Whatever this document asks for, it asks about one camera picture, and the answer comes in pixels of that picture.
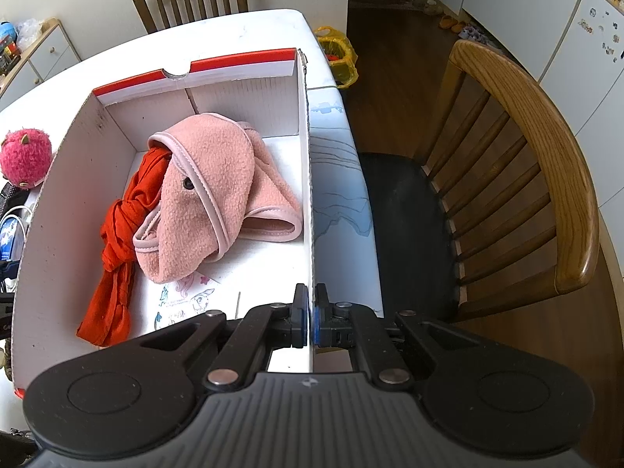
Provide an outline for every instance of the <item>white cable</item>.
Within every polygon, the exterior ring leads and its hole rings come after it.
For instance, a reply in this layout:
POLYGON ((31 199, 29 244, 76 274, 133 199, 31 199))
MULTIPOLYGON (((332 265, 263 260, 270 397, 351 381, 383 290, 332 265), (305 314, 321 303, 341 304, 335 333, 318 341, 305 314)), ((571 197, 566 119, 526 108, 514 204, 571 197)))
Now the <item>white cable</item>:
POLYGON ((9 209, 4 215, 8 215, 14 211, 17 211, 18 209, 25 209, 26 211, 28 211, 28 214, 30 215, 30 219, 32 220, 32 209, 30 209, 30 207, 28 206, 15 206, 12 207, 11 209, 9 209))
POLYGON ((12 220, 18 220, 18 223, 22 228, 22 234, 24 235, 24 242, 26 242, 26 227, 24 227, 24 222, 22 222, 22 219, 19 216, 7 212, 7 214, 2 217, 2 220, 0 220, 0 228, 2 228, 4 222, 6 222, 9 218, 12 220))
MULTIPOLYGON (((12 219, 12 220, 17 220, 20 228, 22 229, 22 234, 24 235, 24 243, 26 242, 26 226, 24 226, 24 221, 17 215, 14 215, 13 213, 17 210, 22 210, 25 209, 26 211, 28 211, 28 214, 30 215, 30 219, 32 220, 32 209, 30 209, 30 207, 28 206, 15 206, 12 207, 11 209, 9 209, 4 216, 2 217, 2 219, 0 219, 0 228, 2 228, 2 225, 4 225, 4 222, 8 219, 12 219)), ((18 285, 18 280, 17 279, 11 279, 11 278, 5 278, 4 280, 5 283, 5 287, 6 287, 6 291, 7 292, 13 292, 17 285, 18 285)))

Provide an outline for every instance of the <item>black chair seat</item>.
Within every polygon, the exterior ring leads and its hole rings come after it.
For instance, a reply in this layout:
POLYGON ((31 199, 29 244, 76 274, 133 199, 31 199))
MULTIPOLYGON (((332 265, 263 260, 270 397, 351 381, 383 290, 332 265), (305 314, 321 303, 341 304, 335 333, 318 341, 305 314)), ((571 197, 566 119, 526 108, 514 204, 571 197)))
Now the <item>black chair seat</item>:
POLYGON ((412 309, 445 320, 459 304, 450 227, 422 168, 395 154, 365 152, 360 163, 371 202, 386 318, 412 309))

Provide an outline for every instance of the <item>plastic bag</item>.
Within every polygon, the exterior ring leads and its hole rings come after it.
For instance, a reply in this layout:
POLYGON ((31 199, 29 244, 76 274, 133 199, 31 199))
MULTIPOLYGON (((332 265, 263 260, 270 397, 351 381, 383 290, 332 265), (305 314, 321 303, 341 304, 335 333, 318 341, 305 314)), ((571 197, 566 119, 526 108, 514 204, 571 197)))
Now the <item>plastic bag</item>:
POLYGON ((17 45, 21 52, 26 51, 41 36, 42 25, 43 21, 38 19, 27 19, 15 27, 18 31, 17 45))
POLYGON ((347 36, 329 26, 314 30, 314 35, 323 52, 336 58, 328 61, 338 88, 351 86, 358 80, 358 70, 355 68, 358 55, 347 36))

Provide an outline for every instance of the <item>metal screw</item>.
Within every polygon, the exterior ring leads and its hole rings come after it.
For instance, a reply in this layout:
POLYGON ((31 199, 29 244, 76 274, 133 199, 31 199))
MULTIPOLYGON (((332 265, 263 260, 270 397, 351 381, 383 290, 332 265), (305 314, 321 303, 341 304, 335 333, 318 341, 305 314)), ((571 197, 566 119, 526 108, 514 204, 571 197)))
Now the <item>metal screw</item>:
POLYGON ((208 382, 214 385, 230 385, 238 379, 233 369, 215 369, 208 373, 208 382))
POLYGON ((404 384, 410 379, 410 375, 400 367, 393 367, 381 371, 379 379, 386 384, 404 384))

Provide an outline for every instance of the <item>yellow plastic bag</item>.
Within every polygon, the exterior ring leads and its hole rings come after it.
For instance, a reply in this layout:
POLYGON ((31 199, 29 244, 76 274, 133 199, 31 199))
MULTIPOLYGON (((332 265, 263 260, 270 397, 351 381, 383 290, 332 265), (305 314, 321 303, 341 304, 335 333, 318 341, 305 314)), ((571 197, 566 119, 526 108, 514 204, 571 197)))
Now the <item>yellow plastic bag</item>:
POLYGON ((322 26, 314 30, 316 40, 325 54, 331 54, 338 59, 330 61, 330 68, 339 89, 345 89, 358 80, 358 70, 355 62, 358 55, 355 53, 347 36, 329 26, 322 26))

